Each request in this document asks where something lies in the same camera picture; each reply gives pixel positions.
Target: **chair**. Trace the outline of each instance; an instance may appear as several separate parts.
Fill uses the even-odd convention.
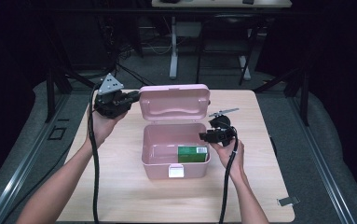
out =
[[[254,42],[264,20],[255,15],[216,15],[202,23],[199,34],[198,66],[196,83],[199,83],[201,69],[240,69],[240,82],[244,80]],[[232,55],[238,59],[238,65],[203,65],[206,55]],[[245,64],[240,62],[245,57]]]

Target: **dark background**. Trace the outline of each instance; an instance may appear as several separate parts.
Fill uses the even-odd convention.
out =
[[[71,4],[74,2],[82,7],[92,6],[87,0]],[[50,23],[57,30],[68,32],[60,34],[62,45],[55,43],[54,47],[60,51],[56,52],[39,20],[21,11],[26,4],[28,1],[0,0],[0,167],[28,118],[34,103],[32,89],[46,79],[51,59],[63,57],[65,62],[92,63],[100,68],[110,65],[102,35],[95,32],[98,23],[93,17],[57,18]],[[322,1],[293,1],[293,4],[293,9],[329,7]],[[327,26],[327,41],[310,69],[309,89],[320,98],[335,123],[344,161],[357,181],[357,1],[332,22]],[[70,30],[63,27],[80,29],[88,38],[70,35]],[[319,20],[276,20],[268,31],[256,70],[278,77],[297,67],[297,58],[305,54],[319,27],[322,27]]]

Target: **white latch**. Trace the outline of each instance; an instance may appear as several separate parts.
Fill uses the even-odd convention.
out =
[[[171,164],[169,167],[169,178],[179,178],[179,177],[184,177],[185,172],[184,172],[184,165],[175,163]]]

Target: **gray floor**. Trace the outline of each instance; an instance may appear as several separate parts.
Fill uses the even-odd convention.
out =
[[[193,43],[191,39],[181,43],[178,78],[175,80],[169,79],[170,51],[165,54],[156,54],[153,50],[146,50],[143,58],[132,53],[127,60],[121,60],[121,63],[158,85],[193,83],[196,66]],[[245,81],[242,86],[239,86],[239,76],[223,78],[219,76],[202,77],[200,82],[208,85],[210,89],[251,90],[262,85],[264,80],[271,77],[254,71],[256,53],[259,52],[261,46],[262,37],[259,37],[254,59],[250,63],[251,81]],[[117,79],[124,83],[127,89],[141,87],[141,84],[126,72],[120,71]],[[74,138],[89,99],[89,89],[75,80],[71,82],[75,87],[71,95],[60,95],[58,91],[56,92],[61,106],[58,115],[50,124],[44,123],[47,115],[46,84],[41,83],[34,88],[36,102],[32,114],[0,171],[0,216],[6,215],[11,205],[24,197],[26,191],[52,167]],[[311,95],[309,98],[310,125],[303,128],[300,119],[297,118],[296,98],[284,97],[281,92],[283,87],[284,83],[281,83],[268,92],[258,93],[256,96],[268,132],[277,148],[277,159],[288,192],[291,196],[297,196],[301,201],[294,205],[295,221],[293,223],[357,223],[357,185],[342,160],[341,145],[332,121],[323,109],[322,103]],[[65,130],[61,140],[52,140],[53,135],[50,135],[56,127]],[[315,146],[310,141],[307,132],[310,132],[315,139]],[[330,181],[325,180],[324,175],[320,175],[325,170],[324,167],[320,168],[317,162],[317,150],[324,158],[327,171],[333,176],[332,185],[337,186],[337,189],[331,188],[332,192],[328,186],[331,184]],[[22,174],[23,182],[18,186],[21,187],[20,190],[8,188],[12,176],[18,176],[15,171],[21,166],[23,158],[29,154],[34,156],[34,163],[31,164],[31,171],[28,174]],[[335,193],[342,195],[343,202],[346,203],[350,211],[349,215],[352,217],[346,217],[347,219],[344,220],[344,217],[339,214],[336,207],[341,204],[334,204]],[[2,195],[8,195],[10,199],[3,200]],[[24,203],[21,203],[12,213],[7,223],[13,223],[16,220]]]

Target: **gray carpet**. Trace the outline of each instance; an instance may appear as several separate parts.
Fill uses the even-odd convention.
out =
[[[192,53],[194,49],[192,41],[187,39],[182,42],[179,51],[178,78],[175,80],[169,79],[170,51],[159,55],[152,50],[146,50],[143,58],[132,53],[127,60],[121,60],[120,63],[158,85],[193,83],[195,81],[196,57]],[[261,43],[260,38],[257,46],[259,49]],[[255,62],[256,55],[250,63],[250,68],[254,68]],[[253,69],[251,71],[252,80],[246,81],[243,86],[238,85],[238,76],[202,77],[200,82],[208,85],[210,89],[251,90],[262,85],[263,80],[271,78],[266,74],[256,73]],[[141,87],[141,83],[126,72],[119,71],[117,79],[124,83],[127,89]],[[8,205],[7,210],[24,197],[26,191],[50,169],[73,140],[85,112],[90,90],[75,80],[71,80],[71,82],[75,90],[64,101],[62,110],[51,124],[53,127],[48,127],[48,132],[44,135],[45,140],[39,146],[39,153],[36,155],[31,172],[22,183],[21,190],[17,195],[14,195],[16,197],[12,200],[13,203]],[[288,192],[291,196],[297,196],[301,201],[294,206],[295,221],[293,223],[341,223],[319,170],[315,166],[309,142],[301,129],[300,120],[295,118],[297,112],[292,108],[292,102],[295,102],[296,99],[285,98],[281,93],[283,87],[283,83],[279,84],[268,92],[258,93],[257,98],[268,132],[277,148],[277,159]],[[46,128],[44,124],[47,117],[46,84],[41,83],[34,88],[34,91],[36,103],[32,114],[0,171],[0,197],[22,159],[34,147],[37,136]],[[65,99],[58,91],[56,94],[58,99]],[[341,145],[336,129],[323,109],[322,103],[313,95],[309,98],[309,124],[333,177],[341,189],[347,207],[357,223],[357,185],[342,160]],[[59,132],[62,130],[65,131],[61,140],[51,140],[59,138],[62,135]],[[62,166],[64,158],[65,156],[57,168]],[[13,223],[16,220],[24,204],[25,201],[10,215],[7,223]]]

